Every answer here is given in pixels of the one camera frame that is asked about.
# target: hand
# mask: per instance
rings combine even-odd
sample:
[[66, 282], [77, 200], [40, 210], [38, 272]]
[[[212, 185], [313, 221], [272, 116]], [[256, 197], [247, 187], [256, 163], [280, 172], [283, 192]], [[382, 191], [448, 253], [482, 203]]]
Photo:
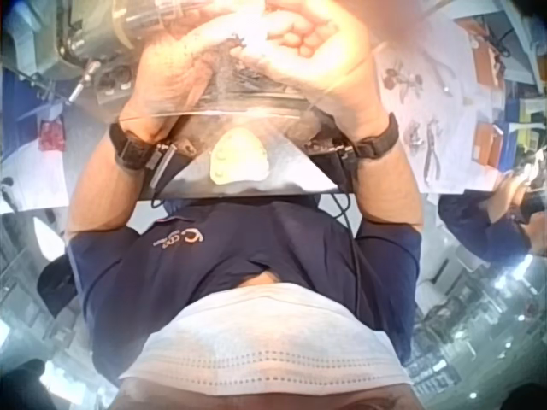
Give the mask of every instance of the hand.
[[232, 56], [302, 90], [354, 141], [385, 131], [389, 116], [377, 92], [367, 28], [334, 0], [267, 3], [280, 10], [265, 17], [266, 47], [238, 47]]
[[526, 193], [525, 179], [522, 176], [510, 176], [503, 180], [496, 192], [486, 203], [490, 222], [498, 222], [511, 208], [520, 206]]
[[181, 39], [163, 33], [144, 47], [135, 92], [120, 115], [121, 128], [149, 144], [165, 139], [176, 123], [173, 115], [194, 107], [213, 76], [211, 49], [231, 38], [241, 23], [224, 15]]

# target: orange box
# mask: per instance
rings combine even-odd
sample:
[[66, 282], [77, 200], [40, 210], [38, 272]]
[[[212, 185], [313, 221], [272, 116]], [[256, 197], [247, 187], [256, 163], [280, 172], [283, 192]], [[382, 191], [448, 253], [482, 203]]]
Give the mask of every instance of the orange box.
[[503, 147], [503, 135], [494, 128], [494, 141], [492, 142], [490, 150], [490, 158], [488, 158], [488, 165], [491, 167], [497, 168], [499, 166], [499, 160], [502, 156], [502, 147]]
[[494, 126], [485, 122], [477, 124], [473, 145], [473, 161], [480, 165], [488, 165], [494, 143]]

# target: shelf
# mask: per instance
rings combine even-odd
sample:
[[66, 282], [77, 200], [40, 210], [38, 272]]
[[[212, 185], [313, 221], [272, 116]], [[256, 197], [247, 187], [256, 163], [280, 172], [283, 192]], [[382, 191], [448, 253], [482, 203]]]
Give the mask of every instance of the shelf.
[[530, 68], [532, 69], [530, 72], [532, 82], [530, 84], [535, 84], [538, 87], [539, 94], [544, 94], [544, 83], [539, 73], [538, 57], [536, 55], [536, 47], [532, 43], [529, 20], [522, 16], [509, 0], [502, 1], [501, 4], [511, 25], [515, 29], [516, 37], [519, 39], [519, 43], [530, 63]]

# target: pliers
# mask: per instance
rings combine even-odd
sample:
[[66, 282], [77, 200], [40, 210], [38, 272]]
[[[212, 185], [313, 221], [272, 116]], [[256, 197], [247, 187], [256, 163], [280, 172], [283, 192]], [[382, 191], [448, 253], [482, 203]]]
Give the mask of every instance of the pliers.
[[427, 125], [427, 155], [426, 165], [424, 166], [424, 182], [429, 186], [429, 173], [432, 165], [432, 158], [435, 161], [435, 180], [439, 181], [441, 178], [441, 161], [438, 158], [436, 149], [436, 141], [440, 135], [438, 129], [438, 120], [435, 118]]

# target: shirt logo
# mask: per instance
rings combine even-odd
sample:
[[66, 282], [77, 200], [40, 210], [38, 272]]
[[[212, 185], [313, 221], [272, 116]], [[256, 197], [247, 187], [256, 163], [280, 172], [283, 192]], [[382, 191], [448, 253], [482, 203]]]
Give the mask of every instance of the shirt logo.
[[181, 240], [186, 243], [200, 243], [203, 242], [203, 235], [196, 228], [188, 228], [184, 229], [183, 231], [177, 230], [171, 232], [168, 237], [154, 242], [154, 246], [161, 245], [162, 249], [167, 249], [168, 247], [175, 245]]

